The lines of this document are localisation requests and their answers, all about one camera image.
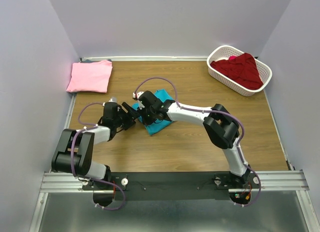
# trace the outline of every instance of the folded pink cloth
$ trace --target folded pink cloth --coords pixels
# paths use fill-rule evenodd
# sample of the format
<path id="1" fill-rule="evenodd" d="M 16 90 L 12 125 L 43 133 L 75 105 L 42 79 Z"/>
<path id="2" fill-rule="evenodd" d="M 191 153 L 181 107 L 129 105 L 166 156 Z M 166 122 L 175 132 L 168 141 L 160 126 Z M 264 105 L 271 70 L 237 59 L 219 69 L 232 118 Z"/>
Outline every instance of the folded pink cloth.
<path id="1" fill-rule="evenodd" d="M 73 63 L 69 93 L 80 91 L 106 93 L 112 70 L 112 62 Z"/>

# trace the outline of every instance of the gray wall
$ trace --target gray wall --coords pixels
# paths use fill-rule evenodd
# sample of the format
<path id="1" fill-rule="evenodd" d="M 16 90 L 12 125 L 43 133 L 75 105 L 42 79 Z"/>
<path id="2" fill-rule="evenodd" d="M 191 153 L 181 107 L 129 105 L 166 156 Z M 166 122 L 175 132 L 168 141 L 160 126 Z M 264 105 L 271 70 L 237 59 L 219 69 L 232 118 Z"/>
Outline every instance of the gray wall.
<path id="1" fill-rule="evenodd" d="M 28 231 L 77 60 L 49 0 L 0 0 L 0 231 Z"/>
<path id="2" fill-rule="evenodd" d="M 320 218 L 320 0 L 292 0 L 260 55 L 273 70 L 266 87 L 285 150 L 303 169 Z"/>
<path id="3" fill-rule="evenodd" d="M 50 0 L 81 57 L 257 56 L 290 0 Z"/>

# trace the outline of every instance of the plastic basket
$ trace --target plastic basket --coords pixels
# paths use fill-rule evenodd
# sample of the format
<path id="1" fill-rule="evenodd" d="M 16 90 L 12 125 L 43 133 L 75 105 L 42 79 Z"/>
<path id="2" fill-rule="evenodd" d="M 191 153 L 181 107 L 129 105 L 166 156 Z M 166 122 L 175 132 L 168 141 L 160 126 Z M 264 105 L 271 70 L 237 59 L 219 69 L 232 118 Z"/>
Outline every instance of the plastic basket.
<path id="1" fill-rule="evenodd" d="M 221 83 L 227 85 L 231 89 L 235 90 L 236 92 L 240 93 L 244 96 L 252 96 L 253 94 L 262 91 L 268 82 L 270 81 L 272 77 L 272 71 L 271 69 L 264 63 L 258 61 L 255 59 L 256 67 L 259 72 L 259 76 L 261 78 L 261 81 L 263 82 L 263 85 L 257 89 L 257 90 L 250 90 L 248 88 L 245 88 L 244 86 L 236 83 L 235 81 L 231 80 L 230 78 L 226 77 L 225 75 L 218 72 L 216 69 L 213 69 L 210 66 L 210 63 L 213 61 L 218 61 L 222 59 L 229 59 L 230 56 L 239 56 L 243 54 L 244 52 L 232 47 L 232 46 L 221 46 L 215 49 L 210 56 L 207 58 L 206 63 L 209 68 L 209 74 L 220 81 Z"/>

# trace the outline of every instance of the wooden surface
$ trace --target wooden surface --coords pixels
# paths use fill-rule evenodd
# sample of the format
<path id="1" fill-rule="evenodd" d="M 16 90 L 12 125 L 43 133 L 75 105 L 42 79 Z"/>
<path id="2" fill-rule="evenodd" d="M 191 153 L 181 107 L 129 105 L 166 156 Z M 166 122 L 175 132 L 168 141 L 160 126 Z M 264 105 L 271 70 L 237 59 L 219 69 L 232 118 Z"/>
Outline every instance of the wooden surface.
<path id="1" fill-rule="evenodd" d="M 194 106 L 223 104 L 244 124 L 241 147 L 246 160 L 256 170 L 287 170 L 286 161 L 263 92 L 244 97 L 221 84 L 208 73 L 205 61 L 113 62 L 107 94 L 78 93 L 70 128 L 82 128 L 77 116 L 92 102 L 107 102 L 111 96 L 118 103 L 134 103 L 137 85 L 152 76 L 170 79 L 178 89 L 178 100 Z M 140 91 L 173 88 L 162 80 L 145 83 Z M 100 105 L 89 107 L 82 121 L 96 123 Z M 149 136 L 139 122 L 117 134 L 110 142 L 95 145 L 93 160 L 109 165 L 112 171 L 217 171 L 228 170 L 226 158 L 209 140 L 205 129 L 185 122 L 174 122 L 161 132 Z"/>

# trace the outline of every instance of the red cloth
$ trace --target red cloth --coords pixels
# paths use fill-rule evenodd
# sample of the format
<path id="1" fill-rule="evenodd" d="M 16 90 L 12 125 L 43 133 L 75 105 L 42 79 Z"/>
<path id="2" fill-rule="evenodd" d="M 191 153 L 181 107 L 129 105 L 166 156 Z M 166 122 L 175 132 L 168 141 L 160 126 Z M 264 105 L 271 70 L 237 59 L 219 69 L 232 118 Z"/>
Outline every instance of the red cloth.
<path id="1" fill-rule="evenodd" d="M 244 53 L 235 59 L 213 61 L 211 67 L 250 90 L 257 90 L 263 82 L 253 56 Z"/>

